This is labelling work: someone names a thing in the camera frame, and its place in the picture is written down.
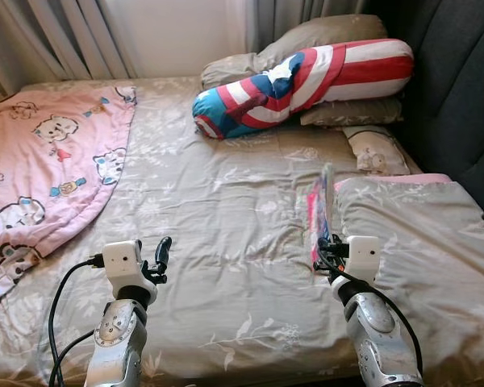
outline bolster pillow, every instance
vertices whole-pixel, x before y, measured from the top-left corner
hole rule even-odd
[[[194,101],[194,121],[212,138],[246,135],[316,103],[396,94],[412,68],[412,50],[401,40],[306,48],[262,74],[203,91]]]

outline gray bedsheet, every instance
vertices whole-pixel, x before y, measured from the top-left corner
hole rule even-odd
[[[198,78],[134,83],[126,164],[105,210],[0,304],[0,386],[47,383],[48,308],[68,268],[123,239],[141,239],[152,259],[165,235],[174,241],[169,282],[148,309],[144,386],[279,386],[358,374],[342,307],[311,272],[307,234],[306,192],[323,165],[336,166],[336,180],[360,176],[344,135],[291,123],[205,139],[191,117]],[[36,87],[88,85],[101,83]],[[58,307],[58,347],[93,328],[111,299],[103,270],[79,269]],[[69,353],[67,385],[82,385],[92,351],[88,339]]]

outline gray blanket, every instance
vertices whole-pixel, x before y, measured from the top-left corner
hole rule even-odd
[[[429,385],[484,385],[484,221],[458,183],[350,179],[336,195],[344,235],[382,243],[377,287],[418,335]]]

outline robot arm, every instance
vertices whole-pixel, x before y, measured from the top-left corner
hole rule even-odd
[[[334,235],[334,243],[318,242],[320,262],[315,270],[328,270],[335,299],[344,305],[347,332],[353,342],[362,379],[368,387],[423,387],[416,356],[407,345],[405,324],[369,285],[350,281],[334,270],[357,275],[373,283],[378,270],[378,239],[353,236],[348,244]]]
[[[156,300],[156,285],[165,283],[172,240],[163,238],[155,264],[140,257],[139,240],[111,243],[102,258],[116,300],[106,305],[94,331],[95,350],[86,375],[87,387],[140,385],[142,350],[147,340],[147,307]]]

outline pillow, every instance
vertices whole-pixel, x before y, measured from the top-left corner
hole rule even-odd
[[[202,89],[212,89],[258,74],[254,58],[257,54],[239,54],[228,56],[207,64],[201,74]]]
[[[258,72],[271,69],[296,51],[355,40],[384,39],[387,31],[376,15],[337,15],[312,19],[285,33],[255,58]]]
[[[394,95],[412,67],[411,48],[397,39],[305,48],[274,69],[203,91],[194,101],[194,121],[216,139],[247,135],[318,102]]]
[[[301,114],[302,125],[351,127],[402,121],[402,103],[395,97],[321,102]]]
[[[381,175],[409,175],[402,153],[384,127],[345,127],[344,134],[357,157],[357,169]]]
[[[386,37],[387,31],[375,15],[338,15],[312,19],[288,31],[258,55],[250,52],[207,64],[201,74],[202,89],[226,85],[269,70],[304,48]]]

